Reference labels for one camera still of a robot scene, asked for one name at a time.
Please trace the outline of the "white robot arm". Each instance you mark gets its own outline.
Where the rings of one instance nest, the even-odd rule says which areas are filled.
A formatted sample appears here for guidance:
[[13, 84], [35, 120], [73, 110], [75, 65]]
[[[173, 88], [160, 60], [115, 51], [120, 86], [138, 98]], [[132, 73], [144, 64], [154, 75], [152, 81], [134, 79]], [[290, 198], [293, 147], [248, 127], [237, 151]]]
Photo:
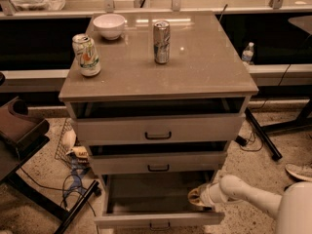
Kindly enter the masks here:
[[275, 234], [312, 234], [312, 183], [298, 182], [283, 195], [252, 187], [234, 175], [204, 183], [188, 193], [196, 206], [213, 208], [219, 203], [243, 200], [276, 220]]

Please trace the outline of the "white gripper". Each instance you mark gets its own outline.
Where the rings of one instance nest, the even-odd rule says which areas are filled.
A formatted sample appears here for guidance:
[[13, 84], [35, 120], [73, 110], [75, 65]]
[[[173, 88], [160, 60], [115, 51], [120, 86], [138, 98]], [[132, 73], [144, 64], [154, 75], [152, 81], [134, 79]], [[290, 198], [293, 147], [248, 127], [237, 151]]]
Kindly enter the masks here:
[[221, 192], [218, 183], [205, 183], [189, 192], [190, 196], [188, 201], [198, 207], [210, 207], [213, 208], [216, 204], [222, 203], [224, 195]]

